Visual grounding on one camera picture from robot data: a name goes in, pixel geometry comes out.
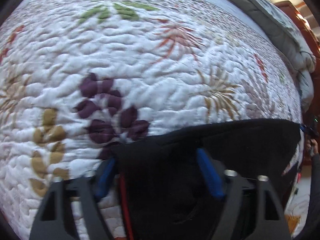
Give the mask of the dark-sleeved right forearm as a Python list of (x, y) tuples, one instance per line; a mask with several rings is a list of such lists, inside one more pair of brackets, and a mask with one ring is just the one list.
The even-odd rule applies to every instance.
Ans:
[(315, 222), (319, 216), (319, 154), (312, 157), (310, 203), (308, 219)]

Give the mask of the person's right hand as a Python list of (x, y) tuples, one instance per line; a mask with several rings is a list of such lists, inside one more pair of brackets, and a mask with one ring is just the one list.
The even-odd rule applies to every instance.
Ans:
[(311, 138), (307, 139), (306, 151), (311, 158), (318, 154), (318, 144), (315, 139), (311, 139)]

